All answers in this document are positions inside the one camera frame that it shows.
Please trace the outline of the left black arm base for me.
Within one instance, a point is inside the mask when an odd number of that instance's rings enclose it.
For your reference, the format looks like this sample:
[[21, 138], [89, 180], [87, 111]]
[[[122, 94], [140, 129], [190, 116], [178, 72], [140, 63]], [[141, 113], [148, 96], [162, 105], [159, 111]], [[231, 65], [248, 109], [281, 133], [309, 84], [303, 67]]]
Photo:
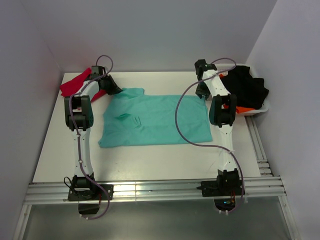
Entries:
[[79, 214], [91, 217], [98, 213], [102, 201], [107, 201], [108, 196], [98, 187], [95, 193], [90, 190], [70, 190], [67, 200], [78, 202]]

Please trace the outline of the teal t-shirt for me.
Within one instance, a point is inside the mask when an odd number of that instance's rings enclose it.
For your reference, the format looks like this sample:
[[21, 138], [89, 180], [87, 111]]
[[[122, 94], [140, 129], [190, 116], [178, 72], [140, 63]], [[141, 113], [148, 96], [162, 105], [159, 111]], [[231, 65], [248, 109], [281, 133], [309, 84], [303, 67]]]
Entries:
[[146, 95], [125, 88], [103, 113], [101, 148], [177, 145], [213, 140], [208, 109], [195, 95]]

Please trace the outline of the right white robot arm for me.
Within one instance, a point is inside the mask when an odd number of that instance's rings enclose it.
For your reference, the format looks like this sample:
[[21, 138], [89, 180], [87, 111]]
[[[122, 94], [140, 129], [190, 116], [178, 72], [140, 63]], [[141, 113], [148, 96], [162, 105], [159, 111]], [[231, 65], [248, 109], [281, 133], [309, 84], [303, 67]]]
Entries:
[[212, 97], [208, 117], [213, 125], [213, 132], [218, 137], [217, 178], [211, 190], [215, 196], [243, 195], [243, 174], [234, 158], [232, 138], [237, 97], [224, 86], [220, 78], [221, 73], [214, 63], [199, 59], [194, 66], [197, 80], [200, 82], [195, 93], [206, 100]]

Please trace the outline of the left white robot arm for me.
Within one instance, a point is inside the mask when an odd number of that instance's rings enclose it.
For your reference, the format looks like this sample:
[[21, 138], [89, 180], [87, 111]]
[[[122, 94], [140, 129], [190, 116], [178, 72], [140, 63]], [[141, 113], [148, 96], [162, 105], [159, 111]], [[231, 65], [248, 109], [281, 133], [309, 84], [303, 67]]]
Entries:
[[92, 102], [105, 94], [112, 96], [123, 90], [105, 67], [95, 64], [62, 84], [60, 91], [64, 97], [65, 124], [75, 142], [75, 170], [69, 188], [74, 193], [79, 192], [86, 200], [91, 200], [99, 189], [90, 156], [90, 132], [94, 124]]

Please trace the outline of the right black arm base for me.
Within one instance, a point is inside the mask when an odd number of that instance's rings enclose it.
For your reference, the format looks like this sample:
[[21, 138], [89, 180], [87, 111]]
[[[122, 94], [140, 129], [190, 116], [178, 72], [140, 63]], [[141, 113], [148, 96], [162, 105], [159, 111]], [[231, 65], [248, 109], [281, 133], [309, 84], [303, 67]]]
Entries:
[[202, 197], [213, 198], [214, 206], [219, 212], [225, 214], [236, 208], [236, 197], [243, 198], [246, 193], [241, 182], [230, 186], [224, 185], [218, 180], [201, 181], [196, 189], [201, 191]]

